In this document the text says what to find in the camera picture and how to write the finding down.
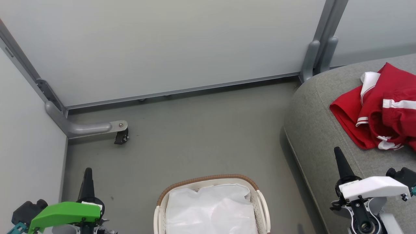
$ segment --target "gray sofa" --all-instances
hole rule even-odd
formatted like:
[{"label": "gray sofa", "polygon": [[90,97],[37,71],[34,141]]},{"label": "gray sofa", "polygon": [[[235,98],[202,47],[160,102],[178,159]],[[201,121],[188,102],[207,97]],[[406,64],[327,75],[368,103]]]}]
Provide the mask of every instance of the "gray sofa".
[{"label": "gray sofa", "polygon": [[[416,153],[411,148],[362,150],[351,141],[329,110],[329,105],[341,94],[361,85],[359,78],[364,72],[377,72],[386,62],[416,74],[416,54],[348,65],[318,74],[296,91],[285,118],[286,136],[330,234],[347,233],[349,226],[348,219],[329,209],[331,202],[338,199],[334,191],[339,179],[334,147],[341,147],[352,170],[361,178],[384,176],[390,167],[416,171]],[[384,210],[395,215],[405,234],[416,233],[416,199],[403,202],[390,197]]]}]

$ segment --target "basket handle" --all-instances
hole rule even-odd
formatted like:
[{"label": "basket handle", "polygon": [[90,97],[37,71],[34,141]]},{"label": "basket handle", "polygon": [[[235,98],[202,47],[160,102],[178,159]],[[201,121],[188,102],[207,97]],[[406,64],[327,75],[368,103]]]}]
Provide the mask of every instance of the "basket handle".
[{"label": "basket handle", "polygon": [[153,215],[153,232],[154,234],[159,234],[159,208],[156,206],[155,213]]},{"label": "basket handle", "polygon": [[270,214],[269,214],[269,208],[267,207],[267,203],[266,203],[266,199],[264,199],[263,194],[260,192],[260,190],[257,190],[257,194],[260,197],[260,203],[262,205],[262,209],[263,209],[263,214],[265,217],[265,224],[266,224],[266,230],[267,233],[270,233],[270,229],[271,229],[271,225],[270,225]]}]

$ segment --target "white laundry basket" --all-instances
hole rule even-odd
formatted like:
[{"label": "white laundry basket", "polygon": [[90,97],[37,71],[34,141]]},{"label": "white laundry basket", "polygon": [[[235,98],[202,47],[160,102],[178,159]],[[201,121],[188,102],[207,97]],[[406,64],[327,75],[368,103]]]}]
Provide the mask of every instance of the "white laundry basket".
[{"label": "white laundry basket", "polygon": [[263,194],[260,192],[257,185],[250,178],[238,175],[215,175],[200,177],[195,179],[189,179],[169,186],[162,195],[160,195],[157,201],[153,217],[153,230],[154,234],[166,234],[166,206],[168,205],[169,194],[176,189],[189,188],[198,191],[200,188],[209,187],[220,184],[240,184],[244,185],[250,190],[250,201],[253,204],[254,215],[256,218],[257,232],[258,234],[270,233],[270,215],[267,208],[266,200]]}]

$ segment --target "metal leg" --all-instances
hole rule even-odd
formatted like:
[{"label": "metal leg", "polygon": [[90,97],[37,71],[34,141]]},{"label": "metal leg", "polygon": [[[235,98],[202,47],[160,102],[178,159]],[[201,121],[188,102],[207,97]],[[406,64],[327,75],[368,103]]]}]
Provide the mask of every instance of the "metal leg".
[{"label": "metal leg", "polygon": [[338,44],[338,38],[331,37],[328,39],[325,48],[322,52],[322,57],[318,62],[316,67],[317,73],[322,73],[329,70],[329,65],[331,63],[332,57],[334,56],[335,49]]},{"label": "metal leg", "polygon": [[305,59],[303,60],[302,70],[300,71],[300,81],[306,82],[313,76],[313,66],[315,63],[316,55],[318,54],[320,42],[318,40],[309,43],[308,50],[306,51]]},{"label": "metal leg", "polygon": [[69,139],[111,132],[117,132],[118,136],[121,132],[122,139],[116,138],[115,144],[123,144],[128,140],[128,124],[124,120],[96,124],[76,124],[65,118],[51,101],[45,102],[45,109]]}]

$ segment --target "black wheel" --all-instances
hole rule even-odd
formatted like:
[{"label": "black wheel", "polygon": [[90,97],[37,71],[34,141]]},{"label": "black wheel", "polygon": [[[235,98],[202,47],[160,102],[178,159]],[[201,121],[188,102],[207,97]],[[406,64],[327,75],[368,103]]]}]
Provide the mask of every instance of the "black wheel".
[{"label": "black wheel", "polygon": [[129,140],[129,128],[126,128],[126,130],[124,131],[117,132],[114,144],[124,144],[128,140]]}]

